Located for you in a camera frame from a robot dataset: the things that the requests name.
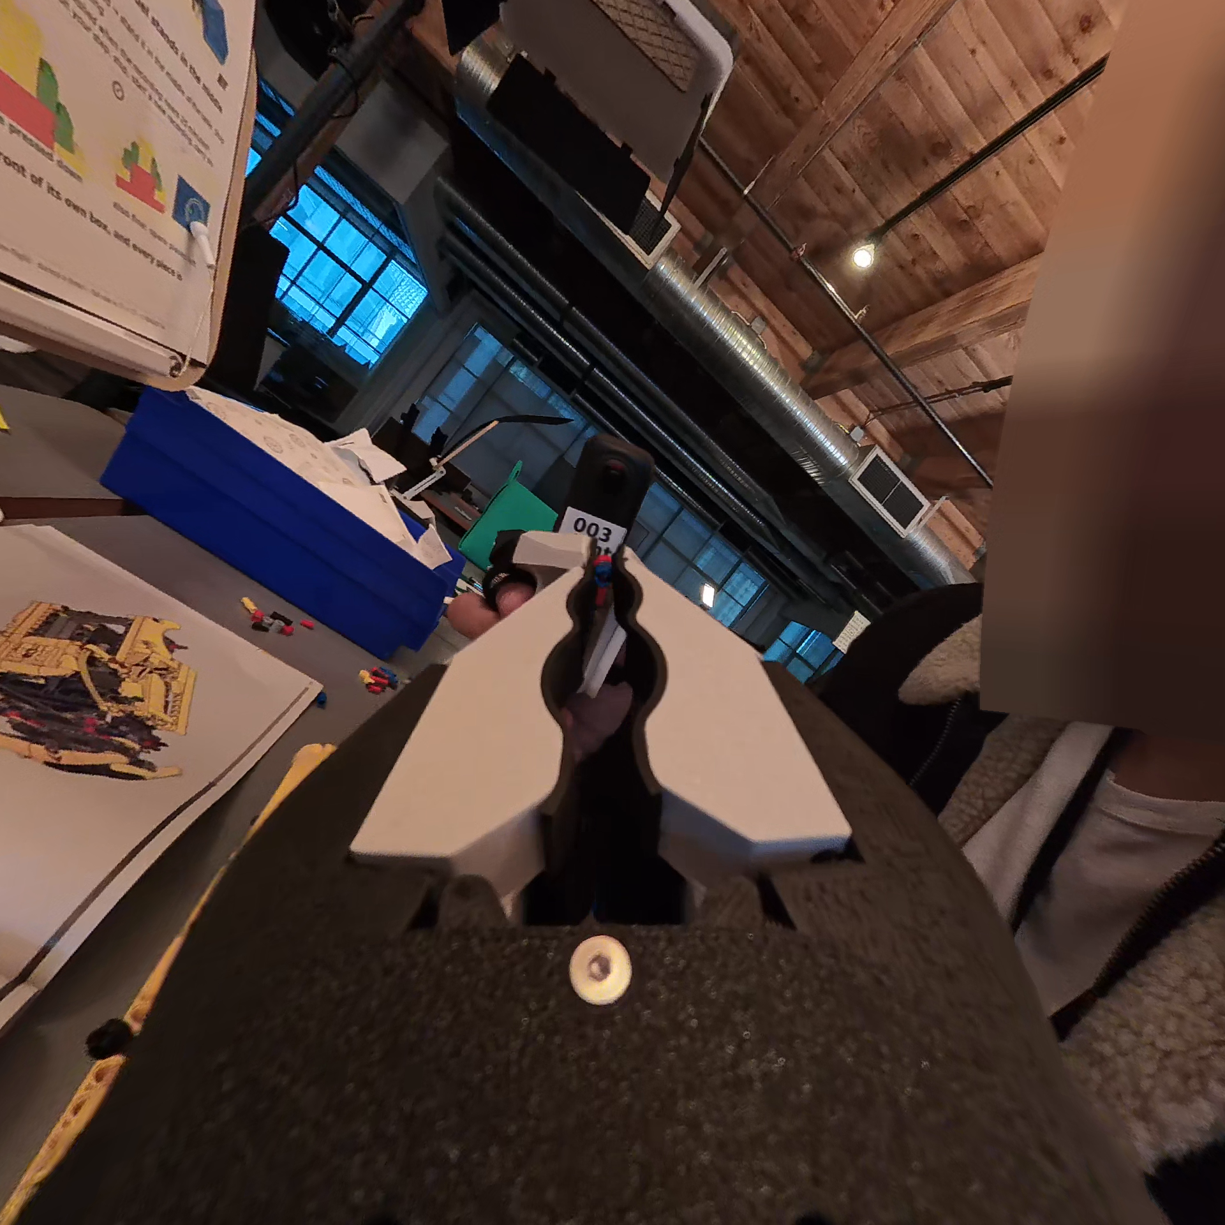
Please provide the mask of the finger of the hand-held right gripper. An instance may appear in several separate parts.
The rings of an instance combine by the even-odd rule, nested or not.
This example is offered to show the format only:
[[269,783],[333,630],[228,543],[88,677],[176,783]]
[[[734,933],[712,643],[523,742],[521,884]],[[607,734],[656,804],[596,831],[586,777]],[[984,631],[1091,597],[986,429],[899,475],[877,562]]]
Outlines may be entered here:
[[568,574],[590,564],[591,549],[584,533],[527,530],[512,549],[512,566],[536,577]]

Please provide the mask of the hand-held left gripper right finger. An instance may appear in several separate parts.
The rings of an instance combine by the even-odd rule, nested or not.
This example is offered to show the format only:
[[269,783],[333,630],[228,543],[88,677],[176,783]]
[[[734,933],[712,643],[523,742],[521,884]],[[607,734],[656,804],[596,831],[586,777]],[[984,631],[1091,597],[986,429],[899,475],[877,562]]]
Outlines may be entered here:
[[662,685],[642,727],[662,799],[660,857],[711,889],[842,855],[851,824],[759,652],[634,555],[623,569]]

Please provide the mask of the pile of small coloured pins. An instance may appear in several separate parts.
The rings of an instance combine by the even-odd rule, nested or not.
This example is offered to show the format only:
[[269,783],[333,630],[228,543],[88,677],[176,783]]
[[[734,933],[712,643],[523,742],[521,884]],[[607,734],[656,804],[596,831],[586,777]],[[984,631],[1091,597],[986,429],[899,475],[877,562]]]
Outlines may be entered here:
[[[247,595],[239,597],[239,604],[249,634],[259,638],[305,641],[302,649],[293,649],[293,663],[324,663],[330,666],[344,665],[344,677],[352,677],[354,684],[361,684],[361,688],[373,695],[398,690],[399,679],[387,665],[382,665],[374,661],[374,656],[367,656],[367,652],[361,649],[352,649],[352,643],[335,635],[331,630],[321,631],[314,620],[285,617],[278,611],[264,611]],[[363,658],[349,658],[346,654],[349,649],[363,654]]]

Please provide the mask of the wooden metal jointed arm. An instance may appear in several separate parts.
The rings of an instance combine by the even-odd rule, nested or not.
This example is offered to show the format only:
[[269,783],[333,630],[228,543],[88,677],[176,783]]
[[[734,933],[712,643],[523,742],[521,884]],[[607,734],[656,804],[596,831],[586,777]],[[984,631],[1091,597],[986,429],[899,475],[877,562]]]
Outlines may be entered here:
[[448,474],[448,469],[454,465],[454,461],[464,455],[470,446],[474,446],[480,439],[483,439],[485,435],[490,435],[493,429],[503,428],[503,426],[536,426],[536,428],[566,428],[572,421],[566,417],[559,417],[559,415],[542,415],[542,412],[515,412],[515,415],[497,415],[495,418],[483,424],[481,428],[468,432],[464,437],[461,437],[458,444],[454,444],[448,452],[444,452],[442,457],[429,461],[432,469],[426,478],[421,478],[416,483],[405,487],[405,489],[392,489],[392,493],[399,501],[411,501],[411,497],[419,497],[427,487],[436,485],[438,481],[442,481]]

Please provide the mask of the person's right hand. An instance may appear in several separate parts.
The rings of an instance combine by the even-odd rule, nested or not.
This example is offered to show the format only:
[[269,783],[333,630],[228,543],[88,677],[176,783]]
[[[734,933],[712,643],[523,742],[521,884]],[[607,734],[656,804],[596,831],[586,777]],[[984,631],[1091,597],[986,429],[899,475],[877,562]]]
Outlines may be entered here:
[[[495,589],[492,608],[481,593],[463,592],[448,604],[448,620],[467,640],[478,640],[527,604],[536,588],[508,579]],[[635,695],[628,681],[605,684],[593,695],[574,691],[563,708],[563,727],[578,763],[591,759],[631,719]]]

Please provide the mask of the green plastic board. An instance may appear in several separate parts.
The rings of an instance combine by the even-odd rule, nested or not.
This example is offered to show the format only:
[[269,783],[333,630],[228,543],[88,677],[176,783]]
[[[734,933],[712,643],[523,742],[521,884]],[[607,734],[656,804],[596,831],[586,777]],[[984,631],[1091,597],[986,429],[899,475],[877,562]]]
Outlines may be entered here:
[[481,570],[490,566],[497,533],[527,530],[552,532],[559,520],[559,511],[518,479],[521,469],[523,463],[511,469],[503,487],[497,487],[485,511],[458,542],[458,555]]

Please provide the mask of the tall paned window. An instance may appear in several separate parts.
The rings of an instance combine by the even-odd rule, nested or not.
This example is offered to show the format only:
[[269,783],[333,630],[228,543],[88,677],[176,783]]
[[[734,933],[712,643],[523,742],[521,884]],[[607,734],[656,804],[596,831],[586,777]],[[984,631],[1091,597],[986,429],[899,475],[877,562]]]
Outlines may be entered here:
[[[566,428],[503,426],[458,457],[474,505],[485,508],[511,469],[543,503],[563,511],[572,466],[598,421],[531,368],[516,350],[481,326],[470,326],[442,370],[419,399],[415,433],[461,441],[497,415],[559,415]],[[712,618],[782,663],[799,681],[832,671],[842,658],[833,640],[846,624],[807,597],[798,577],[745,530],[664,469],[643,497],[630,549],[664,583],[701,604],[702,583],[716,588]]]

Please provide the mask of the white air vent grille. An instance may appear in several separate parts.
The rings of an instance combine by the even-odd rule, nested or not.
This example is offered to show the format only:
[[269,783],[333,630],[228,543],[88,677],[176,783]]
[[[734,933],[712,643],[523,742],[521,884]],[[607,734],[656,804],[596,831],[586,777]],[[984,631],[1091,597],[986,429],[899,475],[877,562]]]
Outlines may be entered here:
[[880,446],[861,447],[851,485],[899,538],[910,538],[931,516],[933,503]]
[[662,202],[647,190],[621,239],[642,267],[653,269],[671,250],[680,233],[681,220],[671,211],[664,211]]

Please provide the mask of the crumpled white printed bags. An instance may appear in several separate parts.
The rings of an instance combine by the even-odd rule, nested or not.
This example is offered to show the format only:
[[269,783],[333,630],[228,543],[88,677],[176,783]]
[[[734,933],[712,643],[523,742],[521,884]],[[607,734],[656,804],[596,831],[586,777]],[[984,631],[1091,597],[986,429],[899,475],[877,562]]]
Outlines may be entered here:
[[364,525],[399,545],[427,569],[457,562],[452,551],[438,536],[432,511],[426,511],[421,536],[413,536],[399,515],[387,481],[407,475],[407,466],[374,446],[367,429],[337,441],[321,441],[305,428],[273,412],[246,406],[210,389],[187,389],[187,399],[235,429],[262,452],[278,459],[312,487],[328,493]]

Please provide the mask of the open instruction booklet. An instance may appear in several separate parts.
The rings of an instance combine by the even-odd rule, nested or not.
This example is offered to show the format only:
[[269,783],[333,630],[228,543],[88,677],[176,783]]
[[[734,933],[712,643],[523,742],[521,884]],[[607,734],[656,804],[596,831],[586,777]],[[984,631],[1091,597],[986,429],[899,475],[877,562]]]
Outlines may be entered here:
[[319,693],[66,533],[3,530],[3,1029]]

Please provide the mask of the blue plastic bin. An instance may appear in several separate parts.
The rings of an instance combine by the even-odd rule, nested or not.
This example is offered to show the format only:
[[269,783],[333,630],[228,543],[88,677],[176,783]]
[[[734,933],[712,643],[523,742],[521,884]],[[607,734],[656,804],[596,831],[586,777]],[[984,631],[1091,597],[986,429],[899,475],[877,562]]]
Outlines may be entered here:
[[457,592],[464,558],[399,515],[382,485],[361,513],[352,475],[308,478],[337,461],[311,433],[187,392],[143,389],[99,481],[142,513],[295,604],[367,652],[421,650]]

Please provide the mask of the large paned window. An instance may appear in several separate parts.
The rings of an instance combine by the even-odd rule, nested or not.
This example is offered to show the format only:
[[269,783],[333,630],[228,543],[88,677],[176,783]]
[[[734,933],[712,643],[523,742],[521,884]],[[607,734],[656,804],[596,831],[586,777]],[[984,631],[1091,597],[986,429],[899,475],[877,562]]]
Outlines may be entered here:
[[427,302],[398,207],[340,151],[289,176],[269,233],[285,247],[269,334],[285,343],[367,374]]

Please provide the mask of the yellow toy car model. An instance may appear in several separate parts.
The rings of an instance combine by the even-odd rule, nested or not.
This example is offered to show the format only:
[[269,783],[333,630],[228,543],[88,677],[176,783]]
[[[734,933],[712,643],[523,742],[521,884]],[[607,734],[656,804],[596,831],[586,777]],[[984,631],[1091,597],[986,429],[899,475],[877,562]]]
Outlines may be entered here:
[[185,944],[185,937],[190,935],[191,927],[196,926],[199,913],[206,909],[208,897],[218,887],[218,882],[228,872],[229,865],[238,858],[238,855],[246,849],[246,844],[261,831],[261,827],[267,824],[267,818],[284,804],[284,801],[321,763],[324,763],[335,752],[335,749],[337,749],[335,744],[306,744],[293,754],[287,774],[284,775],[284,780],[280,781],[280,786],[270,793],[267,807],[252,820],[252,827],[242,837],[239,849],[231,853],[231,857],[222,863],[222,867],[213,877],[213,882],[206,886],[206,889],[197,896],[194,909],[190,911],[187,919],[179,927],[176,940],[164,949],[161,961],[154,965],[154,969],[146,977],[146,983],[140,987],[140,992],[134,995],[130,1009],[120,1017],[122,1027],[130,1032],[127,1041],[118,1043],[115,1051],[111,1051],[99,1060],[93,1060],[90,1074],[83,1077],[77,1092],[71,1095],[69,1105],[61,1113],[59,1121],[54,1122],[54,1128],[46,1135],[37,1154],[32,1159],[32,1162],[22,1171],[19,1183],[15,1185],[12,1194],[9,1195],[6,1205],[3,1207],[3,1224],[19,1224],[27,1202],[33,1199],[33,1194],[40,1190],[40,1185],[49,1178],[49,1172],[65,1160],[65,1157],[73,1149],[74,1140],[83,1133],[88,1122],[99,1110],[116,1076],[130,1062],[127,1051],[134,1043],[134,1040],[142,1033],[146,1018],[157,1003],[157,995],[158,995],[161,987],[164,986],[164,980],[169,977],[171,966],[182,953],[182,945]]

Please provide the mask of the silver ventilation duct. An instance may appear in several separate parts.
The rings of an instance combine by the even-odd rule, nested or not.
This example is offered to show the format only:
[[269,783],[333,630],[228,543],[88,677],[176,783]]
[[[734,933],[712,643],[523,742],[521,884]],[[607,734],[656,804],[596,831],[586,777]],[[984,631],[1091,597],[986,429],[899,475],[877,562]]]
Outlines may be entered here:
[[967,564],[933,530],[895,530],[859,489],[853,481],[861,466],[856,446],[720,297],[701,287],[674,255],[662,255],[646,269],[598,211],[490,114],[488,104],[516,60],[493,35],[478,38],[458,57],[457,111],[474,136],[898,569],[926,588],[971,583]]

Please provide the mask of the black metal post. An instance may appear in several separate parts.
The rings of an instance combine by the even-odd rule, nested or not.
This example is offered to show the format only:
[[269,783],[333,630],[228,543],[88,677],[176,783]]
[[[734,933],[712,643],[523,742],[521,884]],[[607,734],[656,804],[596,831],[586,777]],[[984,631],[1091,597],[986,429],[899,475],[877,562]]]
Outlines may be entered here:
[[295,106],[282,136],[261,157],[242,192],[239,231],[269,227],[312,177],[379,81],[393,42],[426,2],[374,2],[354,20],[352,42],[330,52],[328,71]]

